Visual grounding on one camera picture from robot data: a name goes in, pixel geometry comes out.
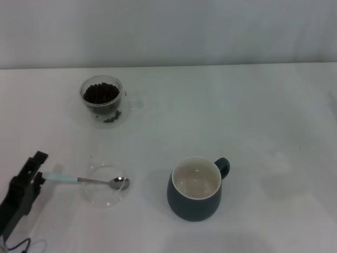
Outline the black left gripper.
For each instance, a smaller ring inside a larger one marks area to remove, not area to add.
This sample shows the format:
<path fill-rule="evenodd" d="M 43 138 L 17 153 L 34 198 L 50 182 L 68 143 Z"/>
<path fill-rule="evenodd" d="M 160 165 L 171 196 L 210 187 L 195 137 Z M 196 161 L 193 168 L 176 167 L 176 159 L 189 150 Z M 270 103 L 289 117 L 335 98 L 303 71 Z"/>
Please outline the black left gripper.
<path fill-rule="evenodd" d="M 47 158 L 48 154 L 37 151 L 33 157 L 28 158 L 19 174 L 12 178 L 12 185 L 9 186 L 7 195 L 1 203 L 1 237 L 9 237 L 22 216 L 30 212 L 32 189 L 33 200 L 36 200 L 41 192 L 41 186 L 46 181 L 39 169 Z"/>

